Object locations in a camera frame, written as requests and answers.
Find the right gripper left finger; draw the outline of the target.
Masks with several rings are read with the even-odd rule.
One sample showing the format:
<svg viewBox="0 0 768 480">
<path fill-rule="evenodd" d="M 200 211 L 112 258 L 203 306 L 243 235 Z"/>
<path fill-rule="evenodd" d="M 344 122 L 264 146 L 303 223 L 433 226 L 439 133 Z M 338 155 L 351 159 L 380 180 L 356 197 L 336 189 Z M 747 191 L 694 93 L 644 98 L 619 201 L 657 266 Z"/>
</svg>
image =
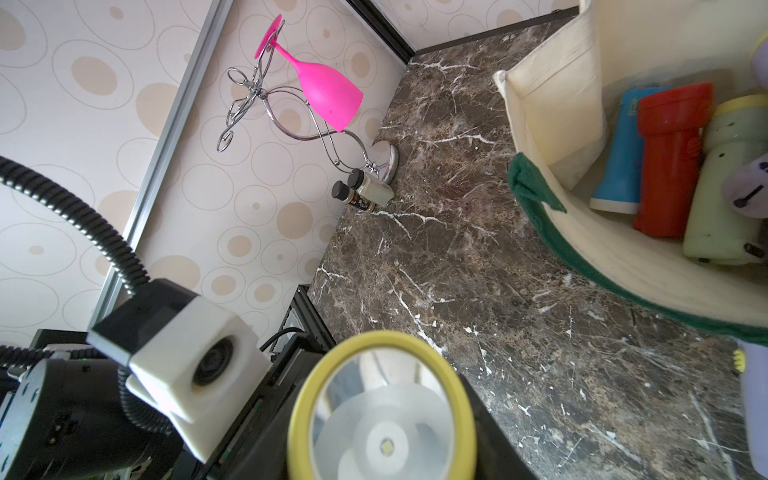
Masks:
<svg viewBox="0 0 768 480">
<path fill-rule="evenodd" d="M 277 362 L 257 389 L 256 402 L 221 467 L 223 479 L 286 479 L 287 437 L 298 393 L 320 353 L 297 350 Z"/>
</svg>

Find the cream green tote bag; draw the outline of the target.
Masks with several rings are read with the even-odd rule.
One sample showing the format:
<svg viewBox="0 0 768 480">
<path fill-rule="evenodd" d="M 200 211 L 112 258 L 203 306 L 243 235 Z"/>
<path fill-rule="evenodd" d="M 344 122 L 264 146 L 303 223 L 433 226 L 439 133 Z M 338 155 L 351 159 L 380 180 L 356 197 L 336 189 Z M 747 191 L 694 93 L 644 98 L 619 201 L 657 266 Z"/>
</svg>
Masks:
<svg viewBox="0 0 768 480">
<path fill-rule="evenodd" d="M 767 341 L 767 5 L 584 1 L 494 77 L 508 182 L 545 243 L 609 291 Z"/>
</svg>

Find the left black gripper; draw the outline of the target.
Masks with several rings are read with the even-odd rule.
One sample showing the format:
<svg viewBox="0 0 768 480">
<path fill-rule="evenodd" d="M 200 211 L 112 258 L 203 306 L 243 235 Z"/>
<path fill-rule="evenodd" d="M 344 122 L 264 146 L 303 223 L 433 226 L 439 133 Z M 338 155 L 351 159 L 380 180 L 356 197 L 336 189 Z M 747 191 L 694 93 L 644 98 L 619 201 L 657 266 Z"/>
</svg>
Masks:
<svg viewBox="0 0 768 480">
<path fill-rule="evenodd" d="M 142 467 L 161 479 L 180 455 L 169 420 L 132 395 L 127 374 L 92 348 L 4 346 L 1 370 L 18 374 L 1 408 L 4 479 L 91 479 Z"/>
</svg>

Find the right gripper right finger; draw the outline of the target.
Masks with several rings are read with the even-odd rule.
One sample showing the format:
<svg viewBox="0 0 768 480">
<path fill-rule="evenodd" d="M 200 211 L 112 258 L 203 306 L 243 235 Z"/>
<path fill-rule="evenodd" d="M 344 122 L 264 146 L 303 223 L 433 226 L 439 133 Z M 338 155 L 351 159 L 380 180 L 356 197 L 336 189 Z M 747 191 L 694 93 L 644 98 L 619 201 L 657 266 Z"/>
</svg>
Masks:
<svg viewBox="0 0 768 480">
<path fill-rule="evenodd" d="M 465 388 L 476 432 L 476 480 L 536 480 L 536 475 L 518 455 L 506 435 L 485 407 L 469 381 L 459 379 Z"/>
</svg>

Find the blue flashlight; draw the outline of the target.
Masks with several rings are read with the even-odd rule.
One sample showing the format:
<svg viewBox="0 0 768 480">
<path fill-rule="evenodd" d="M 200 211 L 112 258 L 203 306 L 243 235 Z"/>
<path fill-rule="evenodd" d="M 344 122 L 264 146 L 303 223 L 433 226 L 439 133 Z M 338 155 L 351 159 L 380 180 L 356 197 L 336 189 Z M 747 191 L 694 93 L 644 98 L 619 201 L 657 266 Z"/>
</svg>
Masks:
<svg viewBox="0 0 768 480">
<path fill-rule="evenodd" d="M 641 99 L 664 90 L 664 87 L 638 88 L 622 96 L 604 175 L 589 201 L 591 209 L 627 215 L 638 213 L 645 145 L 638 131 L 638 104 Z"/>
</svg>

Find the red flashlight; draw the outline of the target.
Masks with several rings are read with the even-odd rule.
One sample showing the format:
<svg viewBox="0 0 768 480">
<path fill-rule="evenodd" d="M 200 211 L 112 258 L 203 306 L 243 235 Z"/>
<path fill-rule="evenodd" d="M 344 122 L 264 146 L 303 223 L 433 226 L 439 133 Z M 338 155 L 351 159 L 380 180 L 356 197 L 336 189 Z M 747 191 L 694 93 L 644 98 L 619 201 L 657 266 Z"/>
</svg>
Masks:
<svg viewBox="0 0 768 480">
<path fill-rule="evenodd" d="M 663 90 L 638 104 L 644 139 L 640 206 L 633 228 L 653 238 L 681 238 L 699 178 L 701 131 L 712 117 L 709 82 Z"/>
</svg>

